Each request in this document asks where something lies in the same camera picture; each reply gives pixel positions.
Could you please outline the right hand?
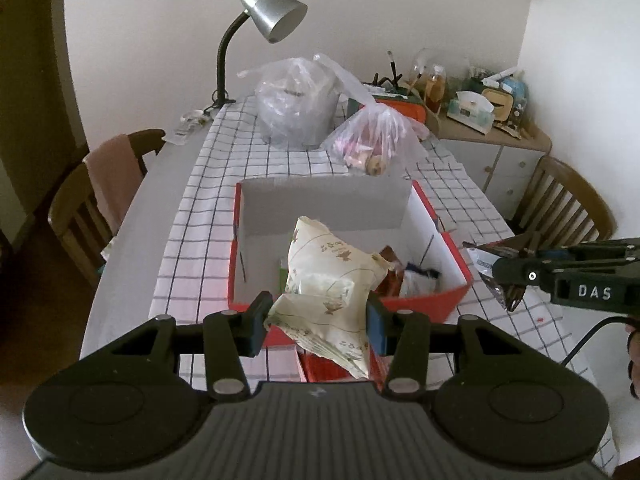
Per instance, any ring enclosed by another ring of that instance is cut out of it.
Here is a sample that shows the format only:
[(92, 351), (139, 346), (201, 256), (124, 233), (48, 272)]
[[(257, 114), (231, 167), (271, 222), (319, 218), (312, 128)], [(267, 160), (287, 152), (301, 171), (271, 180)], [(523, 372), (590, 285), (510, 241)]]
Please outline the right hand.
[(627, 352), (629, 363), (627, 366), (630, 379), (630, 393), (635, 399), (639, 399), (640, 394), (640, 332), (638, 328), (627, 327)]

